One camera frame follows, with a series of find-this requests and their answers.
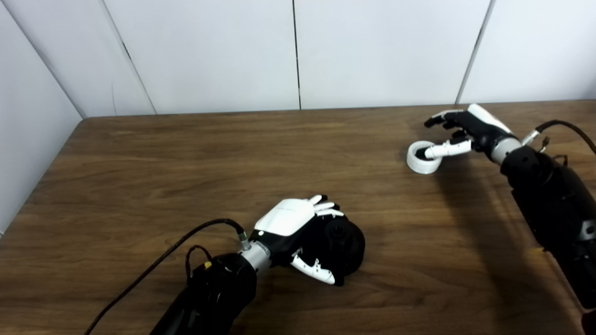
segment black joint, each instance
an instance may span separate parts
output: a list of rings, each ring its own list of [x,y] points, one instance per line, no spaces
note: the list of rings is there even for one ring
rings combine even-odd
[[[453,123],[453,122],[445,122],[443,124],[443,128],[445,128],[445,129],[451,129],[451,128],[454,128],[454,127],[455,127],[455,123]]]
[[[451,134],[452,138],[458,138],[458,137],[466,137],[468,134],[465,133],[465,131],[463,129],[460,129],[456,132],[454,132],[453,134]]]
[[[458,144],[462,142],[466,142],[468,139],[466,137],[456,137],[449,140],[450,144]]]
[[[426,120],[426,122],[424,122],[424,126],[430,128],[434,125],[438,125],[441,122],[443,122],[443,119],[440,116],[431,117],[430,119]]]
[[[432,160],[432,159],[426,158],[426,150],[428,148],[430,148],[430,147],[421,148],[421,149],[416,150],[416,153],[414,154],[414,156],[416,156],[416,158],[421,159],[421,160]]]

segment robotic hand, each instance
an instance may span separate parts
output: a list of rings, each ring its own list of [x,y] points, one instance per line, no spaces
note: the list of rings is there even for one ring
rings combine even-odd
[[[210,259],[189,272],[187,286],[151,335],[227,334],[256,294],[257,276],[292,265],[324,283],[342,286],[364,257],[362,231],[326,196],[285,199],[257,221],[238,253]]]
[[[460,130],[442,145],[419,148],[416,157],[431,160],[474,149],[500,165],[537,242],[557,260],[582,306],[596,308],[596,202],[567,160],[560,164],[543,150],[526,145],[545,125],[565,122],[545,123],[521,142],[477,104],[467,110],[443,111],[424,125],[440,123],[445,129]]]
[[[460,129],[442,145],[418,149],[416,157],[436,159],[468,153],[474,149],[501,164],[510,151],[522,146],[509,128],[477,104],[470,105],[467,110],[442,111],[424,122],[424,126],[430,128],[441,123],[445,129]]]

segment wood grain surface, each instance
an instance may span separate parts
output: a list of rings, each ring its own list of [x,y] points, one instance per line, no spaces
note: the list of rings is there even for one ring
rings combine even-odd
[[[520,137],[558,118],[596,138],[596,101],[487,104]],[[453,106],[91,118],[75,130],[0,239],[0,334],[82,334],[96,314],[196,225],[252,229],[281,199],[328,194],[367,239],[344,287],[293,268],[259,279],[232,334],[580,334],[581,310],[483,154],[432,175],[410,143]],[[595,157],[566,128],[550,154],[596,193]],[[210,227],[187,243],[238,249]],[[179,249],[95,334],[148,334],[184,286]],[[194,262],[199,264],[201,257]]]

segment white plastic ring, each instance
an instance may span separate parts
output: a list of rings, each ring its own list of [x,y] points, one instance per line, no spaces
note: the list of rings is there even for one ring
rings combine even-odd
[[[408,158],[406,160],[410,169],[412,169],[414,172],[422,173],[423,175],[437,171],[441,161],[443,160],[443,157],[435,158],[433,160],[423,160],[416,157],[417,150],[428,148],[433,145],[434,143],[428,141],[418,141],[410,145],[408,148]]]

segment wire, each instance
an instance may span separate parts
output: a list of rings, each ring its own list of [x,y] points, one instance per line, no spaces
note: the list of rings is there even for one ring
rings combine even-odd
[[[592,140],[590,139],[590,137],[588,137],[586,135],[586,133],[583,132],[583,130],[579,129],[579,127],[577,127],[576,125],[569,123],[567,121],[561,121],[561,120],[550,120],[548,122],[545,122],[541,125],[539,125],[538,127],[536,127],[536,131],[541,133],[544,130],[546,130],[546,128],[552,127],[554,125],[562,125],[565,127],[568,127],[572,130],[574,130],[576,133],[578,133],[578,135],[583,138],[584,141],[586,141],[586,143],[588,144],[588,146],[590,147],[590,149],[594,152],[594,154],[596,154],[596,144],[594,144],[594,142],[592,142]]]
[[[194,245],[190,249],[188,249],[186,259],[184,260],[184,268],[186,269],[186,272],[187,272],[187,283],[189,283],[190,279],[193,277],[193,275],[190,271],[190,254],[192,254],[193,251],[196,249],[201,249],[203,252],[205,252],[205,256],[207,256],[207,259],[209,260],[209,262],[211,262],[213,260],[213,258],[211,257],[211,254],[207,251],[207,249],[205,249],[202,246],[199,246],[198,244]]]
[[[118,301],[120,301],[122,298],[124,298],[124,296],[126,296],[130,291],[132,291],[132,289],[134,289],[135,286],[137,286],[141,282],[141,280],[143,280],[151,271],[153,271],[159,265],[159,263],[161,263],[164,259],[166,259],[166,257],[168,257],[172,252],[174,252],[174,250],[176,250],[182,243],[184,243],[184,241],[189,239],[191,236],[193,236],[194,234],[196,234],[203,228],[207,228],[214,224],[227,224],[227,225],[234,227],[236,229],[236,233],[238,235],[244,233],[244,228],[242,228],[242,226],[239,225],[238,222],[236,222],[234,220],[230,220],[230,219],[215,219],[215,220],[212,220],[209,222],[205,222],[204,224],[202,224],[198,227],[195,227],[194,229],[192,229],[191,231],[186,233],[186,235],[182,236],[182,238],[180,238],[180,240],[178,240],[178,242],[174,243],[171,247],[169,247],[169,249],[167,249],[166,252],[163,253],[163,255],[159,256],[159,258],[155,262],[153,262],[153,264],[151,264],[145,271],[143,271],[143,273],[135,281],[133,281],[132,284],[128,285],[128,287],[125,288],[124,291],[122,291],[122,293],[118,295],[118,297],[116,297],[104,309],[102,309],[101,312],[97,315],[97,317],[95,317],[95,320],[93,320],[93,322],[91,323],[89,328],[87,328],[87,330],[85,331],[85,335],[89,335],[91,333],[91,331],[93,330],[93,328],[95,328],[97,323],[105,315],[105,313],[107,313],[107,311],[110,310],[110,308],[112,308]]]

